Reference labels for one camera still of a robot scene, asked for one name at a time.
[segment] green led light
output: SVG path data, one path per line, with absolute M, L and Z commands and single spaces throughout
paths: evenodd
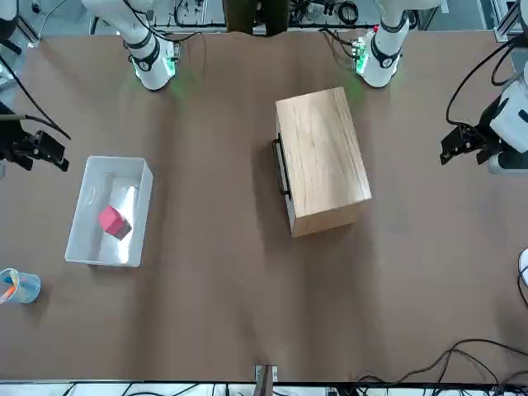
M 169 58 L 163 58 L 163 64 L 165 64 L 167 74 L 173 77 L 176 74 L 176 62 Z
M 366 63 L 369 61 L 369 55 L 363 54 L 356 62 L 356 73 L 362 75 L 365 72 Z

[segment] wooden box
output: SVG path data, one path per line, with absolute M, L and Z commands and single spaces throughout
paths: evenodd
M 292 235 L 354 223 L 371 195 L 343 88 L 278 101 L 276 111 L 273 148 Z

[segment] box lid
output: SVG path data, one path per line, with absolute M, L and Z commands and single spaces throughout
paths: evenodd
M 295 216 L 371 198 L 342 87 L 276 103 Z

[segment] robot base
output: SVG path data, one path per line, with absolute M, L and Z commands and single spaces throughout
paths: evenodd
M 149 91 L 157 91 L 165 87 L 169 80 L 176 75 L 180 45 L 160 40 L 160 47 L 159 55 L 154 60 L 150 70 L 143 70 L 141 65 L 132 62 L 135 75 Z
M 365 37 L 365 65 L 363 70 L 358 74 L 373 88 L 382 88 L 386 86 L 390 79 L 398 70 L 398 62 L 401 56 L 398 56 L 398 59 L 392 64 L 389 68 L 382 68 L 378 59 L 372 54 L 372 47 L 370 42 L 374 39 L 375 33 L 373 31 L 368 32 Z

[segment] table surface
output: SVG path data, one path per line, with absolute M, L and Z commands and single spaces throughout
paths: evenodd
M 473 155 L 438 158 L 452 92 L 495 47 L 492 32 L 411 34 L 390 86 L 374 90 L 320 33 L 197 36 L 161 92 L 141 87 L 119 37 L 30 50 L 23 81 L 73 136 L 71 166 L 9 166 L 0 181 L 3 264 L 43 281 L 38 303 L 0 310 L 0 377 L 250 381 L 269 363 L 281 381 L 367 370 L 392 381 L 464 337 L 528 348 L 516 288 L 528 181 L 492 176 Z M 477 120 L 499 93 L 490 72 L 455 117 Z M 355 225 L 293 239 L 271 154 L 275 101 L 338 86 L 373 198 Z M 22 95 L 16 108 L 35 114 Z M 90 155 L 153 170 L 139 268 L 64 261 Z M 500 378 L 526 368 L 493 346 L 464 348 Z M 489 380 L 457 356 L 445 377 Z

